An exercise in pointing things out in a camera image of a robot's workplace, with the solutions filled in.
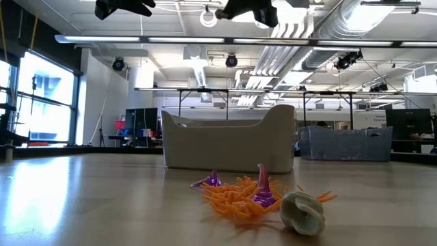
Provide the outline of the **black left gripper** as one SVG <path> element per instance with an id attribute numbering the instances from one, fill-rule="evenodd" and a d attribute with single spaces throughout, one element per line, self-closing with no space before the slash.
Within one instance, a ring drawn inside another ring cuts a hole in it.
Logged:
<path id="1" fill-rule="evenodd" d="M 100 20 L 104 20 L 117 10 L 126 10 L 141 16 L 150 17 L 152 12 L 144 5 L 155 8 L 154 0 L 96 0 L 94 14 Z"/>

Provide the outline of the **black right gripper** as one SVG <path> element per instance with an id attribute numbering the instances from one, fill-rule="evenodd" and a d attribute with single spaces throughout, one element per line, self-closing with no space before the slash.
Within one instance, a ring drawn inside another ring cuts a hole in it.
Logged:
<path id="1" fill-rule="evenodd" d="M 217 9 L 214 15 L 217 19 L 232 19 L 249 11 L 258 12 L 270 7 L 271 0 L 229 0 L 224 9 Z"/>

